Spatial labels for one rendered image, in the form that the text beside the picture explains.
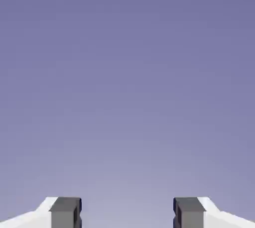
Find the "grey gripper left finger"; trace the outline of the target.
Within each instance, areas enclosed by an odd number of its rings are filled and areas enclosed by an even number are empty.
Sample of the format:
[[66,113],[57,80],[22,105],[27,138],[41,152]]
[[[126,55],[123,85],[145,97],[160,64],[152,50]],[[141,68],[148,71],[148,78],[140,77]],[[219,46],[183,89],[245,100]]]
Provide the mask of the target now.
[[46,197],[34,211],[0,222],[0,228],[82,228],[82,199]]

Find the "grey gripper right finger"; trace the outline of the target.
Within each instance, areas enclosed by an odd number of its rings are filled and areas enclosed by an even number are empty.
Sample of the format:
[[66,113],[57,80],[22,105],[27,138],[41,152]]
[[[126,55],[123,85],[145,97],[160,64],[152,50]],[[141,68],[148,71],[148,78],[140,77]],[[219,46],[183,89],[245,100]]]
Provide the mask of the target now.
[[221,211],[209,197],[175,197],[173,228],[255,228],[255,222]]

